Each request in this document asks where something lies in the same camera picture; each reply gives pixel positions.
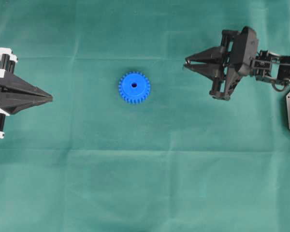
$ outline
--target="green fabric surface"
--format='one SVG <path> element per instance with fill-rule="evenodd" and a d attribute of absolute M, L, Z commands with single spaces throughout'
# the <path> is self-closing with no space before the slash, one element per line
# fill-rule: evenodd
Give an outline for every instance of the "green fabric surface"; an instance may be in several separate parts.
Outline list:
<path fill-rule="evenodd" d="M 15 74 L 54 96 L 6 119 L 0 232 L 290 232 L 286 92 L 245 77 L 216 101 L 182 68 L 246 25 L 290 55 L 289 0 L 0 0 Z"/>

